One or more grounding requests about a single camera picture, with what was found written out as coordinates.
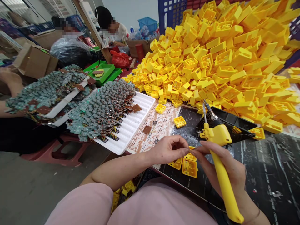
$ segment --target white foam tray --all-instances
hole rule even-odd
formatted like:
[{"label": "white foam tray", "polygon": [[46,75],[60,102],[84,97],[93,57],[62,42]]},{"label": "white foam tray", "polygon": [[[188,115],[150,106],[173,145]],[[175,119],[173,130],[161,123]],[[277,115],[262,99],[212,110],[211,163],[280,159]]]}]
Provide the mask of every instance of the white foam tray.
[{"label": "white foam tray", "polygon": [[133,97],[133,104],[138,104],[142,108],[142,110],[138,112],[132,112],[128,115],[126,114],[126,117],[121,123],[121,127],[118,128],[120,132],[116,134],[119,137],[119,140],[114,141],[110,137],[107,137],[108,141],[104,143],[99,139],[94,139],[94,141],[112,151],[113,153],[116,153],[117,155],[122,155],[125,152],[127,146],[139,130],[140,126],[143,124],[143,121],[146,119],[148,113],[155,103],[155,98],[142,94],[140,92],[136,93],[136,96]]},{"label": "white foam tray", "polygon": [[[88,84],[88,79],[89,78],[90,77],[87,76],[80,83],[80,85],[83,86],[83,87],[85,87]],[[48,114],[46,114],[46,115],[40,114],[40,116],[43,116],[43,117],[46,117],[46,118],[49,118],[49,119],[53,119],[67,105],[67,103],[70,102],[79,92],[80,92],[80,90],[78,90],[77,88],[75,88],[74,91],[72,91],[63,100],[61,100]]]}]

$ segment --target pile of circuit boards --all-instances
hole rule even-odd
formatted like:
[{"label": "pile of circuit boards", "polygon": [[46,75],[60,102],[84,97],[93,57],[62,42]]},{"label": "pile of circuit boards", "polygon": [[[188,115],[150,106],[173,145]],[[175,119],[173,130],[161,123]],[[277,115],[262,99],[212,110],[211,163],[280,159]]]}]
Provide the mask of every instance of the pile of circuit boards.
[{"label": "pile of circuit boards", "polygon": [[135,91],[133,83],[122,79],[105,83],[70,112],[72,122],[67,122],[67,128],[78,134],[80,141],[98,138],[107,142],[107,137],[119,140],[116,134],[123,118],[132,111]]},{"label": "pile of circuit boards", "polygon": [[[87,78],[77,65],[53,71],[37,82],[26,86],[16,97],[9,98],[6,101],[6,105],[11,108],[8,113],[15,114],[18,111],[24,111],[28,118],[38,123],[55,122],[76,107],[95,88],[94,79],[94,82],[88,82],[85,87],[80,85]],[[57,111],[55,117],[45,116],[75,89],[78,89],[79,93]]]}]

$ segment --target concrete floor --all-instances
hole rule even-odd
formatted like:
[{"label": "concrete floor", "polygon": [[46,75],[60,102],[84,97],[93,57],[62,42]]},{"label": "concrete floor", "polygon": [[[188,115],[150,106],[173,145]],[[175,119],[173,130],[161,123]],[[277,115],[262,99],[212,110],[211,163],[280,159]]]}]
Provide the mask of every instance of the concrete floor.
[{"label": "concrete floor", "polygon": [[[77,143],[64,153],[74,154]],[[43,225],[56,204],[98,167],[110,153],[90,145],[79,167],[23,160],[18,153],[0,152],[0,224]]]}]

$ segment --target red plastic bag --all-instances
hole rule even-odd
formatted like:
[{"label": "red plastic bag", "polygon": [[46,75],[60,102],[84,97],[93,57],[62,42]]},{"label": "red plastic bag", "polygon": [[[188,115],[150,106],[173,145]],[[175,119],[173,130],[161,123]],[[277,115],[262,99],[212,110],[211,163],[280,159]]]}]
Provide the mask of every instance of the red plastic bag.
[{"label": "red plastic bag", "polygon": [[129,56],[123,52],[116,52],[114,50],[110,50],[112,54],[112,64],[117,68],[125,68],[129,66]]}]

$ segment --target green tray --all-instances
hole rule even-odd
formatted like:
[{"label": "green tray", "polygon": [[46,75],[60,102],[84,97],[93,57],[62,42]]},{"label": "green tray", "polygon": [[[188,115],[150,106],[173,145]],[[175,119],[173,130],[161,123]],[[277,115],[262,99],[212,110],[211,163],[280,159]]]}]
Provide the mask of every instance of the green tray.
[{"label": "green tray", "polygon": [[[105,64],[107,64],[106,61],[100,60],[100,65],[105,65]],[[90,75],[90,73],[92,73],[96,69],[96,66],[98,65],[99,65],[99,61],[93,63],[89,67],[85,68],[83,71],[86,72],[88,75]]]},{"label": "green tray", "polygon": [[103,69],[104,73],[102,77],[95,77],[93,73],[90,73],[89,76],[94,78],[96,80],[96,86],[101,86],[105,83],[106,79],[109,77],[109,75],[113,72],[115,69],[115,66],[113,64],[111,65],[100,65],[97,69]]},{"label": "green tray", "polygon": [[103,86],[107,81],[115,80],[116,77],[120,75],[120,73],[122,73],[121,68],[115,68],[113,72],[110,74],[110,76],[105,80],[105,82],[101,84],[101,86]]}]

